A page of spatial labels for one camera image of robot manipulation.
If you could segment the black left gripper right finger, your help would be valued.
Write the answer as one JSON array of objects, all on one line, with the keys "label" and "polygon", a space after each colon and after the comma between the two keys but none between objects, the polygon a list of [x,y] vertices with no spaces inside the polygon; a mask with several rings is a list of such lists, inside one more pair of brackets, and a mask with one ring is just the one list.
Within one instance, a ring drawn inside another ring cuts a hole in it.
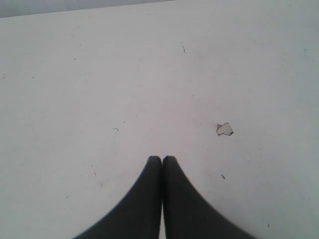
[{"label": "black left gripper right finger", "polygon": [[162,203],[167,239],[252,239],[216,211],[193,187],[177,159],[162,161]]}]

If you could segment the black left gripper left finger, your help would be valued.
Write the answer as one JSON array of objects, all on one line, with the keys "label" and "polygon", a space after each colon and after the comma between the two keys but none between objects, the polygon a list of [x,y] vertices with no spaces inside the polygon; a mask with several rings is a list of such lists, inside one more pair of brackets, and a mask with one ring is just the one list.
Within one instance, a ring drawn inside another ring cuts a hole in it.
[{"label": "black left gripper left finger", "polygon": [[161,159],[150,156],[128,193],[77,239],[158,239],[162,207]]}]

